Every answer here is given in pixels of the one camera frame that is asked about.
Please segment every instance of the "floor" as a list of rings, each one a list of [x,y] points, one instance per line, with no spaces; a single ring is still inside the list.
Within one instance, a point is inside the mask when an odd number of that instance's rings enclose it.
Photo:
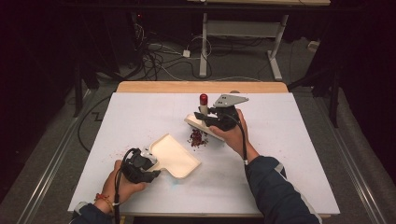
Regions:
[[[282,43],[276,56],[283,81],[290,84],[303,77],[315,53],[301,39]],[[265,56],[270,39],[214,39],[208,57],[212,81],[274,81]],[[146,58],[146,73],[133,80],[199,80],[199,61],[178,59],[185,46],[173,42],[153,42],[157,70]],[[191,58],[199,57],[194,50]],[[124,65],[121,74],[133,68]],[[74,118],[75,98],[71,91],[64,108],[48,124],[0,205],[0,223],[67,223],[67,207],[106,113],[106,99],[117,82],[99,74],[98,90],[84,88],[84,107]],[[292,90],[305,126],[332,186],[341,214],[323,223],[390,223],[396,219],[396,189],[362,135],[359,124],[348,110],[342,90],[337,113],[339,128],[327,117],[329,99],[314,98],[309,87]],[[125,223],[262,223],[261,218],[174,218],[127,217]]]

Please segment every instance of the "gray carpet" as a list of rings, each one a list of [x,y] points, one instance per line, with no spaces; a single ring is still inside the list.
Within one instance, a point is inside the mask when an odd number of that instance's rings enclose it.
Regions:
[[[209,57],[213,73],[210,79],[237,77],[223,80],[252,81],[252,79],[247,79],[249,77],[261,81],[274,81],[264,55],[265,50],[271,48],[271,44],[271,41],[264,40],[257,47],[234,50],[226,56],[219,56],[226,52],[225,49],[214,49],[213,55]],[[307,44],[308,41],[305,39],[291,44],[282,43],[276,58],[285,83],[289,84],[304,76],[314,56],[314,53],[306,49]],[[172,43],[168,43],[168,46],[178,52],[183,50],[182,47]],[[174,56],[164,54],[163,57],[171,59]],[[198,74],[198,62],[192,61],[192,63],[194,73]],[[128,68],[123,69],[125,73],[128,72]],[[167,72],[164,70],[159,72],[158,80],[175,80],[175,77],[183,80],[197,80],[191,75],[191,67],[187,63],[180,63],[166,70]],[[74,93],[70,92],[64,108],[49,123],[47,131],[30,155],[7,197],[1,203],[0,223],[17,223],[22,214],[24,217],[21,218],[21,223],[68,223],[70,221],[71,214],[66,210],[89,153],[78,141],[78,130],[70,130],[69,127],[72,122],[80,122],[88,109],[106,98],[116,88],[117,83],[101,79],[101,85],[97,91],[88,91],[85,99],[92,99],[92,101],[89,104],[85,103],[84,113],[80,115],[79,119],[73,118]],[[344,94],[340,93],[339,128],[334,130],[326,114],[323,113],[322,106],[327,105],[327,98],[314,98],[309,88],[297,88],[292,92],[341,210],[339,216],[325,218],[323,223],[369,224],[391,223],[392,220],[396,220],[395,186],[370,149],[359,125],[348,110]],[[107,102],[102,102],[92,112],[99,112],[98,116],[102,118],[106,113]],[[95,121],[95,115],[92,113],[88,114],[81,124],[80,136],[87,148],[92,146],[100,124],[100,121]],[[375,222],[368,212],[370,209],[361,199],[361,194],[353,181],[353,175],[343,159],[340,140],[337,139],[337,134],[334,132],[342,136],[341,142],[354,158],[356,166],[361,171],[363,180],[372,192],[376,205],[385,220]],[[64,143],[63,137],[66,133],[70,133],[70,141],[60,145]],[[64,154],[59,153],[61,149],[64,149]],[[48,188],[43,189],[43,197],[36,200],[36,210],[28,209],[23,212],[32,195],[35,195],[40,178],[49,172],[47,169],[49,164],[54,162],[52,161],[54,155],[57,155],[55,160],[61,162],[59,167],[52,170],[53,179],[50,179],[45,185]],[[126,222],[131,223],[132,221],[133,219],[128,217]],[[134,223],[262,223],[262,219],[136,217]]]

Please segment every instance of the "sleeve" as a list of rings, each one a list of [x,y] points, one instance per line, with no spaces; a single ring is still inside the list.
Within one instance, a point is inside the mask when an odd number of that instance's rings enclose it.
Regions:
[[[69,224],[112,224],[112,217],[91,203],[79,203]]]
[[[321,223],[304,195],[285,177],[283,165],[272,157],[259,156],[247,166],[247,182],[265,223]]]

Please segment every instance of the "red object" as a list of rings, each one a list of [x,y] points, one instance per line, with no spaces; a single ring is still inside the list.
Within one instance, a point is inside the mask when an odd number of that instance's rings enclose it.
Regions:
[[[207,105],[207,95],[206,94],[202,93],[199,96],[199,104],[200,105]]]

